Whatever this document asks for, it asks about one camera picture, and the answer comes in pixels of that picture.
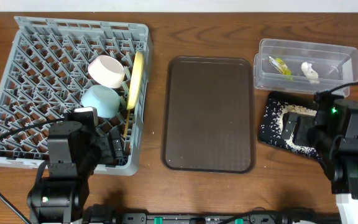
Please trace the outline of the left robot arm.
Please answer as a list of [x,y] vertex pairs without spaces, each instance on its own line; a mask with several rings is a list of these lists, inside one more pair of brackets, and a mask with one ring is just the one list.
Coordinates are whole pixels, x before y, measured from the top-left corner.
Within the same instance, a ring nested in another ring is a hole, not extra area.
[[73,223],[83,220],[90,193],[88,179],[101,159],[124,155],[119,131],[98,136],[93,124],[63,121],[49,128],[49,160],[37,171],[27,196],[31,223]]

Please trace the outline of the green snack wrapper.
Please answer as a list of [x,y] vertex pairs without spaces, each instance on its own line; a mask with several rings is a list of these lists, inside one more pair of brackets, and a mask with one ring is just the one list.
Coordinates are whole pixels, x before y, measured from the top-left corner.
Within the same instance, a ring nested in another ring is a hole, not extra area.
[[291,76],[291,70],[281,58],[269,56],[268,60],[282,75]]

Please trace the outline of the rice leftovers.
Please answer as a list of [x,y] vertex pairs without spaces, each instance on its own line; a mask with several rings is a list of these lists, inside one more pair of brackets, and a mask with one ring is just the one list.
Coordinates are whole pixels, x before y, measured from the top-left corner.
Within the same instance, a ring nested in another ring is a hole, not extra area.
[[274,98],[269,98],[265,108],[265,114],[262,117],[262,124],[259,129],[258,139],[261,143],[267,144],[284,151],[318,160],[319,156],[313,147],[295,146],[289,140],[281,138],[283,115],[287,112],[306,114],[315,116],[316,110],[311,110],[303,106],[289,104]]

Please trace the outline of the light blue bowl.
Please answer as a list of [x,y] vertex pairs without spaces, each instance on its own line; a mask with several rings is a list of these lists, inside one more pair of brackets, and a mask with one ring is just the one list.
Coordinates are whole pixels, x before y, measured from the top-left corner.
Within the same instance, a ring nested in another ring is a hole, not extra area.
[[111,88],[93,85],[81,97],[81,104],[96,108],[101,118],[113,118],[119,112],[120,96]]

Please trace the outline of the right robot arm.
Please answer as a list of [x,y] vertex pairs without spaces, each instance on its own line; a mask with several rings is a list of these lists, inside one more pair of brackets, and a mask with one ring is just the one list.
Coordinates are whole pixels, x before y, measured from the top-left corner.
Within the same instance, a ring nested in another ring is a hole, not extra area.
[[314,116],[284,113],[281,137],[316,150],[342,223],[358,223],[358,102],[330,93],[314,101]]

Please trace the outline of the white bowl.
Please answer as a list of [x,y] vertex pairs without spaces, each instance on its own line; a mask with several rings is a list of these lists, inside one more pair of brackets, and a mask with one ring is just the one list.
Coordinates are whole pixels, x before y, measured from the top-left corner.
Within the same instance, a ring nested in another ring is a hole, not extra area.
[[124,81],[124,66],[115,58],[100,55],[88,66],[88,73],[93,80],[108,88],[120,88]]

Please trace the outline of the yellow plate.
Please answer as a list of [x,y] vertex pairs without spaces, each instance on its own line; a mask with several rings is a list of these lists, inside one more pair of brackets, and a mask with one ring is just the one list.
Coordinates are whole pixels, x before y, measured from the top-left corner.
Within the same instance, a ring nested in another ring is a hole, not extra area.
[[137,51],[135,54],[135,59],[134,59],[134,64],[131,74],[131,84],[129,87],[127,110],[132,110],[135,108],[140,92],[140,84],[142,81],[143,70],[144,70],[144,55],[142,52]]

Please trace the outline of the white tissue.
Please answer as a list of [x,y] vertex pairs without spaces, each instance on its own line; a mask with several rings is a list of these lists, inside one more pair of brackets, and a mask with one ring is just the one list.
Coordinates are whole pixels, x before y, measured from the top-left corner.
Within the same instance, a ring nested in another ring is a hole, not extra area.
[[311,63],[303,62],[301,64],[301,71],[303,72],[304,76],[309,80],[310,83],[312,83],[312,84],[319,83],[318,73],[313,70]]

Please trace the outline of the wooden chopstick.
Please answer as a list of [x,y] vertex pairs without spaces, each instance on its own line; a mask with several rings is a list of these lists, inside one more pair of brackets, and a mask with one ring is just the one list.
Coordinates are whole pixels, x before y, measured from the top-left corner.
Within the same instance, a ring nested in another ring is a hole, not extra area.
[[128,128],[129,128],[130,118],[131,118],[131,110],[127,110],[126,125],[125,125],[125,128],[124,128],[124,134],[123,134],[124,140],[127,139],[127,132],[128,132]]

